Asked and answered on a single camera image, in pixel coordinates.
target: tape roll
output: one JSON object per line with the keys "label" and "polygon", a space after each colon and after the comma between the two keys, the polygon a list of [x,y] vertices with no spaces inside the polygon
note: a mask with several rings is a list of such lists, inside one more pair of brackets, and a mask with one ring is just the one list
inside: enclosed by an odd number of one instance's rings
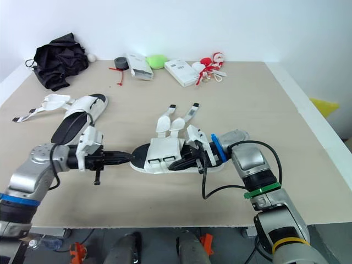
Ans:
{"label": "tape roll", "polygon": [[128,63],[127,63],[127,59],[125,57],[118,57],[114,61],[115,61],[116,69],[119,69],[119,70],[127,70],[128,69]]}

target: white wall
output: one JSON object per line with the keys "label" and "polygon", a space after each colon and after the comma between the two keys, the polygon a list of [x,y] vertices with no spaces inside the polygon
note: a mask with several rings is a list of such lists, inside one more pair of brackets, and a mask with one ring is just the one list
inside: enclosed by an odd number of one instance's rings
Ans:
{"label": "white wall", "polygon": [[329,122],[352,136],[352,1],[1,0],[0,81],[66,33],[99,59],[126,51],[281,61],[309,96],[338,102]]}

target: black cable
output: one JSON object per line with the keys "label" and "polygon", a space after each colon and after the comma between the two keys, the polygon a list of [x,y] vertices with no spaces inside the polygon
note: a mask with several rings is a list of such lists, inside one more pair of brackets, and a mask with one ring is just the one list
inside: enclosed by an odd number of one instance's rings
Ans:
{"label": "black cable", "polygon": [[248,264],[248,263],[251,261],[251,259],[253,259],[256,250],[257,250],[257,248],[254,247],[253,250],[252,250],[251,255],[249,255],[249,257],[248,257],[247,260],[244,262],[244,264]]}
{"label": "black cable", "polygon": [[[95,228],[93,228],[91,230],[91,232],[89,232],[88,236],[80,244],[84,244],[85,241],[87,241],[87,239],[93,234],[94,230],[95,230]],[[57,253],[65,253],[65,252],[69,252],[69,251],[70,251],[70,249],[68,249],[68,250],[54,250],[54,252],[57,252]]]}
{"label": "black cable", "polygon": [[249,255],[249,257],[247,258],[247,260],[244,262],[244,264],[248,264],[251,259],[253,258],[255,251],[258,251],[258,253],[260,255],[262,255],[262,257],[264,257],[265,259],[269,260],[269,261],[273,261],[272,258],[270,258],[269,256],[267,256],[263,251],[261,251],[261,249],[259,248],[260,245],[260,241],[259,241],[259,237],[256,236],[255,240],[254,240],[254,249],[252,250],[251,255]]}
{"label": "black cable", "polygon": [[267,147],[274,155],[275,157],[275,160],[277,162],[277,167],[279,169],[279,183],[282,185],[282,167],[281,167],[281,162],[280,162],[280,159],[279,159],[279,156],[277,155],[276,151],[268,144],[262,142],[262,141],[257,141],[257,140],[244,140],[244,141],[239,141],[239,142],[236,142],[234,144],[231,144],[227,147],[227,151],[228,153],[231,153],[232,152],[232,148],[234,146],[237,146],[237,145],[240,145],[240,144],[244,144],[244,143],[255,143],[255,144],[259,144],[259,145],[262,145],[264,147]]}
{"label": "black cable", "polygon": [[58,145],[57,144],[54,144],[50,150],[50,156],[49,156],[49,160],[50,160],[50,166],[53,170],[53,173],[54,173],[54,177],[56,179],[56,185],[52,186],[49,188],[49,191],[50,190],[53,190],[53,189],[56,189],[60,186],[60,178],[59,178],[59,175],[57,175],[57,171],[55,169],[55,165],[54,165],[54,161],[53,161],[53,154],[54,154],[54,150],[55,148],[57,147]]}
{"label": "black cable", "polygon": [[[89,118],[90,118],[90,124],[89,124],[89,125],[91,125],[91,126],[94,127],[93,116],[92,116],[90,113],[87,113],[87,112],[85,112],[85,113],[86,113],[87,116],[89,116]],[[61,142],[60,142],[59,144],[54,144],[54,145],[52,146],[51,150],[50,150],[49,161],[50,161],[51,169],[53,170],[54,177],[55,177],[55,179],[56,179],[56,184],[55,184],[54,186],[50,187],[50,188],[49,188],[49,191],[58,188],[58,187],[60,186],[60,183],[61,183],[60,178],[59,178],[59,175],[57,174],[57,171],[56,171],[56,169],[55,169],[54,161],[53,161],[54,150],[55,150],[55,148],[56,148],[58,145],[62,145],[62,144],[63,144],[63,142],[65,141],[65,138],[67,137],[67,135],[68,135],[68,133],[69,133],[69,131],[70,131],[70,129],[73,127],[73,125],[74,125],[80,118],[81,118],[81,115],[78,115],[78,116],[73,120],[73,122],[71,123],[71,125],[67,128],[67,130],[66,130],[64,136],[62,137]]]}
{"label": "black cable", "polygon": [[200,142],[197,142],[197,141],[196,141],[196,144],[198,145],[198,147],[201,150],[203,150],[201,153],[202,153],[202,159],[203,159],[202,197],[203,197],[204,200],[208,199],[214,193],[216,193],[218,191],[221,191],[223,189],[227,189],[227,188],[246,189],[244,186],[240,186],[240,185],[225,185],[225,186],[221,186],[219,188],[216,188],[215,190],[212,190],[207,195],[205,195],[205,186],[206,186],[207,171],[208,171],[208,161],[207,161],[207,157],[206,157],[206,152],[204,151],[202,144]]}
{"label": "black cable", "polygon": [[259,253],[260,255],[262,255],[262,257],[263,257],[264,259],[267,259],[267,260],[269,260],[269,261],[273,261],[273,259],[272,259],[271,257],[267,256],[267,255],[266,255],[263,251],[261,251],[261,249],[259,248],[260,241],[259,241],[259,237],[258,237],[258,236],[256,237],[256,240],[257,240],[257,242],[254,243],[254,248],[258,251],[258,253]]}

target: black insole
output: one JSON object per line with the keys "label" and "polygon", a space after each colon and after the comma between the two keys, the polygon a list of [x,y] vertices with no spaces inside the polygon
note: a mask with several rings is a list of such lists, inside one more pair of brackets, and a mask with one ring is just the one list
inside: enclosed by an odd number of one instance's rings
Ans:
{"label": "black insole", "polygon": [[66,117],[51,138],[51,143],[65,145],[70,142],[87,123],[87,113],[78,112]]}
{"label": "black insole", "polygon": [[139,146],[132,152],[133,159],[131,159],[131,163],[137,168],[144,168],[145,159],[147,158],[148,149],[150,144],[144,144]]}

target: green ring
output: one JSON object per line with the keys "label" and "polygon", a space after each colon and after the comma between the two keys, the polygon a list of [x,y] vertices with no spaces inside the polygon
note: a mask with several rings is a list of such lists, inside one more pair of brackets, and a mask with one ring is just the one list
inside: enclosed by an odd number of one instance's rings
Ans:
{"label": "green ring", "polygon": [[246,199],[251,199],[252,197],[254,196],[257,196],[259,194],[264,194],[264,193],[267,193],[268,191],[271,191],[273,189],[276,189],[276,188],[280,188],[281,187],[281,184],[276,182],[276,183],[272,183],[272,184],[269,184],[267,186],[264,186],[263,188],[259,188],[257,190],[254,190],[254,191],[249,191],[249,192],[246,192],[244,194],[244,197]]}

